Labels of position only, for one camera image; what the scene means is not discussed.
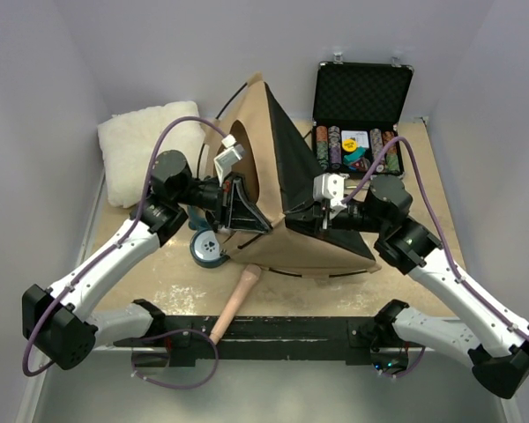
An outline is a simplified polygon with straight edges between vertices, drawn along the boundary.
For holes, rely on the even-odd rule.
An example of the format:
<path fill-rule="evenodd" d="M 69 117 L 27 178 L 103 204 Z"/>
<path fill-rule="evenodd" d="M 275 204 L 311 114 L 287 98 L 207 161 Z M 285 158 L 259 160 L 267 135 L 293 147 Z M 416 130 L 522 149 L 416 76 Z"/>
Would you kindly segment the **tan fabric pet tent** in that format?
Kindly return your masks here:
<path fill-rule="evenodd" d="M 249 199 L 272 225 L 269 234 L 219 234 L 232 261 L 290 271 L 379 266 L 356 232 L 338 230 L 333 237 L 315 238 L 286 227 L 288 211 L 312 203 L 313 181 L 322 169 L 260 73 L 250 77 L 242 97 L 216 123 L 245 149 L 233 169 L 244 176 Z"/>

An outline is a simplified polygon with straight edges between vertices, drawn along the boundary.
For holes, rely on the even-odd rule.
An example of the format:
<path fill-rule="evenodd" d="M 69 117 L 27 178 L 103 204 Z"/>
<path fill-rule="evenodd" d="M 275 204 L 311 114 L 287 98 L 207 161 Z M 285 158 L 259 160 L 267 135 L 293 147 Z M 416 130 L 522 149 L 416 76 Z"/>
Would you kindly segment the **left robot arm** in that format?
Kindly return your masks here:
<path fill-rule="evenodd" d="M 271 224 L 249 200 L 234 165 L 245 151 L 227 147 L 213 161 L 216 175 L 200 180 L 176 150 L 154 153 L 142 196 L 130 217 L 92 256 L 69 275 L 22 296 L 22 332 L 26 349 L 37 348 L 51 364 L 70 370 L 94 347 L 127 338 L 157 345 L 165 335 L 163 313 L 147 301 L 133 301 L 110 317 L 94 315 L 100 300 L 138 263 L 164 247 L 188 221 L 187 207 L 208 215 L 205 228 L 190 243 L 202 267 L 217 267 L 229 256 L 217 239 L 220 230 L 268 234 Z"/>

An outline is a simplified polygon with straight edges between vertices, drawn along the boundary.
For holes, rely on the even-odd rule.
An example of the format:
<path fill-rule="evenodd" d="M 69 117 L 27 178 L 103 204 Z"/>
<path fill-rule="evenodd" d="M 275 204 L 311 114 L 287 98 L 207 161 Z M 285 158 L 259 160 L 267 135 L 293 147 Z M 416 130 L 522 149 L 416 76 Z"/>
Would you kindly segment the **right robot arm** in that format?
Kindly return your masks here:
<path fill-rule="evenodd" d="M 336 174 L 315 178 L 310 200 L 287 213 L 287 223 L 325 234 L 330 229 L 375 233 L 375 250 L 391 267 L 419 283 L 458 317 L 430 317 L 393 300 L 374 318 L 372 348 L 400 340 L 422 345 L 469 367 L 490 393 L 511 399 L 529 375 L 529 322 L 493 298 L 435 236 L 409 215 L 413 202 L 396 176 L 370 183 L 361 201 L 346 200 Z"/>

